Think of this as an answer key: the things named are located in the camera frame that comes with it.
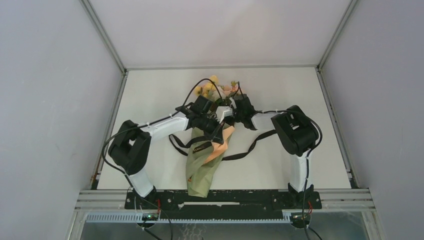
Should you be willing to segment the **peach white fake flower bunch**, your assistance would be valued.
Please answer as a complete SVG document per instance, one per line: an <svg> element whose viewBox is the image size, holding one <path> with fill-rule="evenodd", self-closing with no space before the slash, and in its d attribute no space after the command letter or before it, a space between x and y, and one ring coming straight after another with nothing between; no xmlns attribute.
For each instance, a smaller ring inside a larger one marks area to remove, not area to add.
<svg viewBox="0 0 424 240"><path fill-rule="evenodd" d="M232 81L229 85L219 85L215 103L218 106L230 106L236 96L241 95L240 83Z"/></svg>

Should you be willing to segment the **orange wrapping paper sheet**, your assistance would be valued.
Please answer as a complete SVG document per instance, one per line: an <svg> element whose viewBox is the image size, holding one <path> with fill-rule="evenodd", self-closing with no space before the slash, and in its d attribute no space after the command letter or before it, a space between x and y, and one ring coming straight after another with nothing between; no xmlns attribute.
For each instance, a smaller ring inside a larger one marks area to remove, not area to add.
<svg viewBox="0 0 424 240"><path fill-rule="evenodd" d="M224 143L199 141L193 143L189 150L185 167L187 193L191 197L206 198L213 182L213 176L229 148L231 135L235 127L223 127Z"/></svg>

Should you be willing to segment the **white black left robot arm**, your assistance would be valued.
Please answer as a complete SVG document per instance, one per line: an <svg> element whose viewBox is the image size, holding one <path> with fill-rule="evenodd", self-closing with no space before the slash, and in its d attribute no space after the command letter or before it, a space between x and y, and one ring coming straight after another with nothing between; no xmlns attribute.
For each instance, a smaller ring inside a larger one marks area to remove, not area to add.
<svg viewBox="0 0 424 240"><path fill-rule="evenodd" d="M112 158L113 168L122 172L129 185L137 193L137 202L149 209L156 203L157 196L145 170L151 143L171 134L198 128L203 135L192 139L188 145L209 141L223 144L224 120L233 114L231 106L218 106L210 110L211 100L199 96L195 102L176 107L175 113L159 120L138 125L131 120L125 121L118 133L105 142L107 153Z"/></svg>

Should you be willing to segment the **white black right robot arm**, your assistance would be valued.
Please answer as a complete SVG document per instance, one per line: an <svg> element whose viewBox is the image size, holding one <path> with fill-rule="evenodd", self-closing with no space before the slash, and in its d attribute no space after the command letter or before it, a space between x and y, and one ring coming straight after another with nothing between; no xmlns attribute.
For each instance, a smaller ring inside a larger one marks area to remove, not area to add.
<svg viewBox="0 0 424 240"><path fill-rule="evenodd" d="M323 134L318 124L308 117L298 105L285 110L256 110L246 94L233 98L235 121L245 128L267 130L276 134L290 155L290 178L288 189L289 203L295 208L302 208L309 201L306 192L312 188L309 181L310 156L321 143Z"/></svg>

